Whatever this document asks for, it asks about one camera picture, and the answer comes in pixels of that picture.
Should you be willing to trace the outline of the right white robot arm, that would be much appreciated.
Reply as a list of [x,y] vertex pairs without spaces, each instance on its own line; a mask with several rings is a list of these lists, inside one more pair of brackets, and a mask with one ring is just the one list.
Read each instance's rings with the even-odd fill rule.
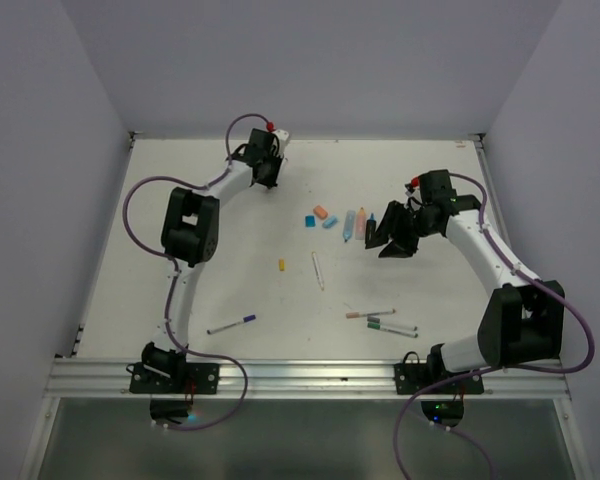
[[405,202],[392,201],[379,222],[368,220],[365,246],[382,258],[410,258],[420,240],[440,235],[465,258],[489,300],[475,334],[433,346],[425,379],[448,392],[461,373],[555,359],[561,351],[564,291],[522,264],[493,231],[487,196],[460,195],[455,174],[434,170],[407,184]]

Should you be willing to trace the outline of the orange highlighter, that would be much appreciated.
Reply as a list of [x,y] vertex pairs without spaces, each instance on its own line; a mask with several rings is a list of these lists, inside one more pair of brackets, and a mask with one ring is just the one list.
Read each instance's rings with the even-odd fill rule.
[[363,207],[361,207],[355,218],[355,239],[364,240],[366,234],[367,215]]

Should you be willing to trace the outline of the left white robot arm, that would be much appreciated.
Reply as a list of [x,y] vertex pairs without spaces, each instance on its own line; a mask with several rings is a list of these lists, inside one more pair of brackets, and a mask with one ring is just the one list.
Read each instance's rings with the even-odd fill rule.
[[165,392],[181,390],[188,379],[188,325],[197,283],[219,244],[220,210],[253,185],[277,186],[290,133],[254,129],[248,141],[232,153],[219,178],[201,189],[187,186],[171,192],[161,245],[174,263],[164,309],[164,321],[142,352],[143,367]]

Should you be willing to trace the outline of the yellow cap thin pen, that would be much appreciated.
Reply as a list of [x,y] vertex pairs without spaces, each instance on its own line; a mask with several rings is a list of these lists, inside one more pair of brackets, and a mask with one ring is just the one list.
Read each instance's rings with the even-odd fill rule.
[[311,259],[312,259],[312,264],[314,267],[315,276],[316,276],[316,279],[318,282],[318,286],[321,291],[324,291],[324,289],[325,289],[324,276],[322,274],[318,254],[315,251],[311,252]]

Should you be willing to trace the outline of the black blue cap highlighter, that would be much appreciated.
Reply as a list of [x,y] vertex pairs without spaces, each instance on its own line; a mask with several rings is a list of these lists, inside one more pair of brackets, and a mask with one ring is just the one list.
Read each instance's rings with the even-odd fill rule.
[[376,220],[373,213],[370,214],[366,220],[365,225],[365,247],[371,248],[373,244],[374,235],[376,232]]

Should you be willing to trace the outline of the purple cap thin pen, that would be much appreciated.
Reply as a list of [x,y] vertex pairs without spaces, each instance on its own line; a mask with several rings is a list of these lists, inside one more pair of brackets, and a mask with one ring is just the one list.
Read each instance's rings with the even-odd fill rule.
[[226,331],[226,330],[229,330],[229,329],[232,329],[232,328],[235,328],[235,327],[247,324],[247,323],[252,322],[252,321],[254,321],[256,319],[257,319],[256,315],[254,315],[254,314],[248,315],[248,316],[245,316],[245,317],[243,317],[242,319],[240,319],[238,321],[235,321],[235,322],[232,322],[232,323],[229,323],[229,324],[226,324],[226,325],[222,325],[222,326],[218,326],[218,327],[207,329],[206,333],[208,335],[215,335],[215,334],[218,334],[220,332],[223,332],[223,331]]

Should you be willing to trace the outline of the light blue highlighter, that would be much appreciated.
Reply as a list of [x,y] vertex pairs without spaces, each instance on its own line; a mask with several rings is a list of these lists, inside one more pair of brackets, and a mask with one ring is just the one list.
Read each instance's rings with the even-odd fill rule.
[[356,212],[354,210],[348,210],[346,212],[342,233],[344,242],[348,242],[353,238],[355,217]]

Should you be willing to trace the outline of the orange highlighter cap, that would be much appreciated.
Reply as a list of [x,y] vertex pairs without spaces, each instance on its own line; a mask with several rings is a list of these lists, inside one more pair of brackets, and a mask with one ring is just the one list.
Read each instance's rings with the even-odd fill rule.
[[313,208],[313,214],[320,220],[325,220],[328,217],[327,210],[320,205],[317,205]]

